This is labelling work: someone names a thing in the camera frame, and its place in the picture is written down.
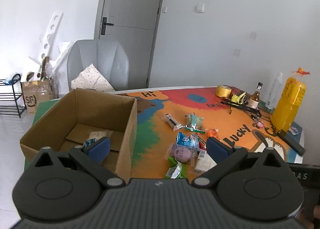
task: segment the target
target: chair backrest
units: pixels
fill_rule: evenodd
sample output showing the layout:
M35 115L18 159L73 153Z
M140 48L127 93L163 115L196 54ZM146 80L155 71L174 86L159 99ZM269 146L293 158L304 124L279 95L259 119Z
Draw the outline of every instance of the chair backrest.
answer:
M108 80L115 90L128 87L129 60L122 46L113 40L79 40L73 45L67 61L69 89L90 64Z

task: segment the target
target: yellow tape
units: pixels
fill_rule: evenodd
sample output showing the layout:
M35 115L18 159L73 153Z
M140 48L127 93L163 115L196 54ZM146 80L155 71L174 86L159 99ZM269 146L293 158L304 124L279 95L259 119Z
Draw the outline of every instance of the yellow tape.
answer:
M227 97L229 98L231 93L231 88L225 85L219 85L216 90L216 95L218 97Z

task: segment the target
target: floor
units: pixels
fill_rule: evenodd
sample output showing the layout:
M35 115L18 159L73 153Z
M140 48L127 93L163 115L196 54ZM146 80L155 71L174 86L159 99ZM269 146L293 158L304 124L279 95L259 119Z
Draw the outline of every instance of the floor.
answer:
M11 193L24 167L19 140L31 127L33 117L26 113L21 119L0 115L0 229L11 228L20 219Z

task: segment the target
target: yellow beverage bottle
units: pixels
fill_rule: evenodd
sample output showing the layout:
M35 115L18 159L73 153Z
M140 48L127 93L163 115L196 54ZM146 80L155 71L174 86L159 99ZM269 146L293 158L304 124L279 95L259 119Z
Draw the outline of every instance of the yellow beverage bottle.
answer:
M290 128L306 92L306 85L302 79L308 74L310 73L299 68L287 79L278 105L271 116L272 124L277 130L288 131Z

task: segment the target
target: gray door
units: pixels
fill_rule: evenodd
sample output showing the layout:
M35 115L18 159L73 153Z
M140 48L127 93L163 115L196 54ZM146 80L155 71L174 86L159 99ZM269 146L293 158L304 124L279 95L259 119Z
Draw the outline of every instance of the gray door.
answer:
M100 39L112 39L123 46L130 64L129 89L147 87L159 6L160 0L104 1Z

